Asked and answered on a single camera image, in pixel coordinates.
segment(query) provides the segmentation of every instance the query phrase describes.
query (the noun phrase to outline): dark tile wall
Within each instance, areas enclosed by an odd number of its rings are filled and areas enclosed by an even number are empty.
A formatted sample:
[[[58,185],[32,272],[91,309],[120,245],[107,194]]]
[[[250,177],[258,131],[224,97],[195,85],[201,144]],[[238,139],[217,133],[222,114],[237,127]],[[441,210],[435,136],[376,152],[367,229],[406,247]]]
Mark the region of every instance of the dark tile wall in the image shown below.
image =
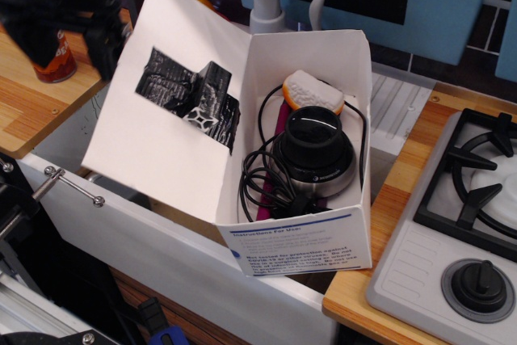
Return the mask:
[[[230,20],[249,24],[250,10],[241,0],[209,0]],[[372,60],[435,80],[464,86],[517,103],[517,83],[496,78],[498,52],[511,0],[487,0],[458,66],[414,56],[392,48],[371,44]]]

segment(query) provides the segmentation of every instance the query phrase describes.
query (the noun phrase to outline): wooden countertop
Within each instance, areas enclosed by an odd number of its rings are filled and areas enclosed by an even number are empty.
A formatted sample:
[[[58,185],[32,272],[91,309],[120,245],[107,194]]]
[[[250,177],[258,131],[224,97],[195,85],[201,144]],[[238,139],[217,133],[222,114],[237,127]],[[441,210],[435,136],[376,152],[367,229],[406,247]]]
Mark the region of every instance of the wooden countertop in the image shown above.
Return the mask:
[[[0,25],[0,152],[22,158],[106,85],[82,36],[65,35],[78,69],[66,81],[47,84]]]
[[[323,299],[324,314],[380,343],[445,344],[372,308],[366,301],[366,289],[448,117],[464,108],[493,116],[505,111],[517,121],[517,105],[513,103],[438,84],[372,206],[373,268],[338,272]]]

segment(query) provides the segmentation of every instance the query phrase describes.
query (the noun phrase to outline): stove knob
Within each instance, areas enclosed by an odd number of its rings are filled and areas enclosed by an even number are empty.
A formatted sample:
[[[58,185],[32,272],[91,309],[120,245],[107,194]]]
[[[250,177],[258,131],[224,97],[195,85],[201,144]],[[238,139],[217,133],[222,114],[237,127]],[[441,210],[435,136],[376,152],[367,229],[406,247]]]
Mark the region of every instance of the stove knob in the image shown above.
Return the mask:
[[[452,276],[452,292],[462,305],[478,313],[493,313],[506,301],[504,279],[488,260],[457,270]]]

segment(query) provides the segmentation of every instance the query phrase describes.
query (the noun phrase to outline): blue handle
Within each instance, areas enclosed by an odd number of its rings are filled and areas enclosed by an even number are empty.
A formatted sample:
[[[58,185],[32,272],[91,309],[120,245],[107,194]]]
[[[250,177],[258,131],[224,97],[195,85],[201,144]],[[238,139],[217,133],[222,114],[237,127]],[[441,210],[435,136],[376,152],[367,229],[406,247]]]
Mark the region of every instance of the blue handle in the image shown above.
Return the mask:
[[[151,337],[148,345],[189,345],[178,326],[171,326]]]

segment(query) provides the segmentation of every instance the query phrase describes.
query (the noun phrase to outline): black cable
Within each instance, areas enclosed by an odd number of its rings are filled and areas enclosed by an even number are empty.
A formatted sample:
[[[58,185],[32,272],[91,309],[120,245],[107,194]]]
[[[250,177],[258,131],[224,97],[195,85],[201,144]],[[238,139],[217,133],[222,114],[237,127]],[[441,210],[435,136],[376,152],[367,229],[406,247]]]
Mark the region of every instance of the black cable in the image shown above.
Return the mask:
[[[266,151],[266,147],[275,139],[276,137],[272,137],[266,141],[260,149],[249,153],[242,162],[239,196],[242,209],[249,222],[254,222],[254,220],[247,206],[248,201],[264,208],[287,210],[297,195],[284,164],[275,155]],[[263,163],[263,166],[252,168],[252,165],[260,156],[263,157],[263,162],[265,161],[265,163]],[[269,183],[273,190],[265,190],[263,185],[261,186],[256,181]],[[260,199],[257,200],[256,197],[253,197],[249,189],[259,194]]]
[[[264,131],[262,129],[262,113],[264,111],[264,107],[266,107],[267,101],[274,95],[278,90],[282,89],[282,85],[278,85],[275,89],[267,94],[260,105],[260,109],[258,110],[258,134],[260,135],[260,140],[262,143],[266,143],[266,138],[264,137]]]
[[[361,120],[363,121],[363,135],[361,137],[361,151],[359,152],[359,181],[361,183],[361,190],[363,190],[364,185],[364,149],[366,146],[366,136],[367,136],[367,124],[366,124],[366,117],[363,115],[363,113],[345,101],[345,105],[349,107],[352,111],[357,113]]]
[[[281,88],[282,85],[277,86],[264,98],[258,110],[258,133],[263,144],[258,150],[249,153],[242,162],[242,174],[239,181],[238,191],[242,209],[244,210],[249,222],[254,222],[254,220],[251,217],[250,210],[248,209],[248,202],[259,207],[268,208],[272,212],[281,211],[289,214],[291,207],[293,207],[295,202],[299,202],[298,199],[301,196],[301,194],[294,188],[292,180],[289,177],[288,170],[283,162],[274,154],[267,151],[267,147],[277,138],[277,136],[275,135],[266,141],[263,132],[262,116],[264,108],[272,95]],[[359,153],[359,181],[362,190],[364,185],[364,153],[367,138],[367,119],[359,109],[347,101],[345,101],[345,105],[357,113],[363,121],[361,150]],[[258,157],[262,159],[262,165],[252,168]],[[271,186],[271,190],[264,189],[266,183]],[[250,190],[255,192],[254,196],[250,194]],[[309,212],[329,210],[317,207],[313,201],[308,200],[308,202],[309,204],[307,205],[306,210]]]

